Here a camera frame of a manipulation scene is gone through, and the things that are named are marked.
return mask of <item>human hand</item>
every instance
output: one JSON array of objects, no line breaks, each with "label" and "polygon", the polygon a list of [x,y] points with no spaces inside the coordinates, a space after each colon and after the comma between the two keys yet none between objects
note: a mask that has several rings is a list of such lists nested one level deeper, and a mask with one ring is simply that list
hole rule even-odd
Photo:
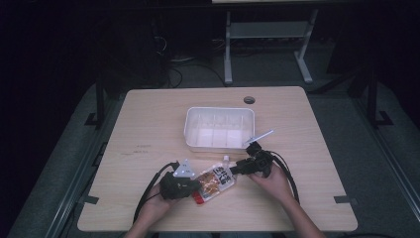
[{"label": "human hand", "polygon": [[139,212],[139,216],[133,226],[126,234],[126,238],[130,237],[145,237],[149,228],[157,221],[162,219],[168,211],[180,201],[165,200],[159,194],[160,184],[152,187],[151,192],[148,194],[148,199]]},{"label": "human hand", "polygon": [[274,163],[271,165],[271,173],[267,178],[261,178],[255,174],[249,175],[249,178],[281,203],[285,203],[290,198],[294,199],[284,171]]},{"label": "human hand", "polygon": [[152,187],[151,192],[148,195],[148,201],[143,205],[139,212],[139,217],[136,220],[148,221],[150,226],[155,224],[158,220],[162,219],[168,211],[180,201],[180,199],[163,199],[159,194],[160,184],[156,184]]}]

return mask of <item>wooden table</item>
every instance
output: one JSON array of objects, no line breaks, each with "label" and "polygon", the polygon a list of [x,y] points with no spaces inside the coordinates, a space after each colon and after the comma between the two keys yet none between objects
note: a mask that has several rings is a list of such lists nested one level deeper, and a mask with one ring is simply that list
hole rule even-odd
[{"label": "wooden table", "polygon": [[[252,96],[249,105],[244,97]],[[155,173],[164,165],[188,159],[197,172],[223,154],[191,152],[184,140],[190,107],[251,108],[256,134],[265,150],[281,154],[299,191],[302,207],[323,231],[351,231],[358,226],[304,90],[300,87],[237,87],[132,90],[112,132],[78,221],[83,231],[128,230],[136,206]],[[231,154],[237,161],[248,155]],[[246,176],[203,205],[184,198],[153,231],[286,231],[293,227],[281,206]]]}]

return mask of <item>floor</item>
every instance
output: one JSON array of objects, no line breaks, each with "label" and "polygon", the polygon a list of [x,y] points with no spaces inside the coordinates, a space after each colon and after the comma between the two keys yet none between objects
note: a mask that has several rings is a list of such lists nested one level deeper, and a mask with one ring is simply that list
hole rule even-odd
[{"label": "floor", "polygon": [[[223,45],[214,42],[211,59],[177,56],[171,65],[172,85],[180,88],[223,87]],[[326,73],[334,43],[311,43],[305,60],[314,78],[305,84],[294,60],[299,42],[238,45],[232,59],[232,87],[301,86],[310,91],[338,75]],[[370,233],[364,237],[420,237],[419,217],[413,213],[392,171],[389,154],[381,139],[403,168],[416,190],[420,190],[420,133],[399,107],[392,91],[378,86],[378,111],[385,111],[394,125],[372,129],[365,116],[366,96],[350,98],[346,81],[324,94],[308,94],[327,146],[348,197],[352,200],[359,227],[348,234]],[[83,198],[99,164],[100,151],[112,133],[124,94],[105,100],[105,122],[100,129],[85,126],[96,111],[95,86],[79,102],[55,146],[9,237],[122,237],[117,233],[85,233],[77,229]],[[343,233],[326,231],[327,237]],[[287,232],[287,237],[295,237]]]}]

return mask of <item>white plastic container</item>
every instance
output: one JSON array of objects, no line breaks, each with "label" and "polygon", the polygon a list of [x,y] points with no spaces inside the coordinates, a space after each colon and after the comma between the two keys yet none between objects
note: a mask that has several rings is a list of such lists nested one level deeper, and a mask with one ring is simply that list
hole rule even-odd
[{"label": "white plastic container", "polygon": [[184,136],[193,152],[242,153],[255,134],[255,113],[249,108],[191,107]]}]

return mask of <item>wrist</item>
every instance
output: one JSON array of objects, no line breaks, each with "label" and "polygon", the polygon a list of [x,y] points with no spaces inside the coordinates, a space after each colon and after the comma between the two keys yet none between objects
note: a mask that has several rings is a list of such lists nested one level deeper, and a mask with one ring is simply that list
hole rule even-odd
[{"label": "wrist", "polygon": [[296,199],[290,194],[284,194],[278,198],[278,201],[281,203],[282,206],[292,205],[296,203]]}]

